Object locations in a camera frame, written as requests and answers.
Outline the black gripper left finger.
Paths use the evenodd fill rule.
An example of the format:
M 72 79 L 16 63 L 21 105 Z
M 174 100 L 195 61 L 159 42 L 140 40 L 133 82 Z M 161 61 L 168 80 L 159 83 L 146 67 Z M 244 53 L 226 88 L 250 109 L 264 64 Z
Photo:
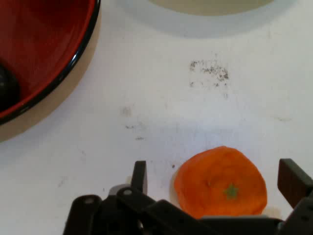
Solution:
M 199 235 L 201 223 L 166 200 L 146 194 L 145 161 L 134 164 L 130 184 L 112 188 L 106 199 L 77 197 L 71 204 L 65 235 Z

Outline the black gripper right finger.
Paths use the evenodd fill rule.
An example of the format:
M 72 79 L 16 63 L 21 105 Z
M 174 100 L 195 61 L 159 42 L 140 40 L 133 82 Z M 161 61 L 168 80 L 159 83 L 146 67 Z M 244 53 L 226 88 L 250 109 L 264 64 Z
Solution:
M 278 230 L 279 235 L 313 233 L 313 179 L 292 159 L 279 161 L 277 186 L 292 212 Z

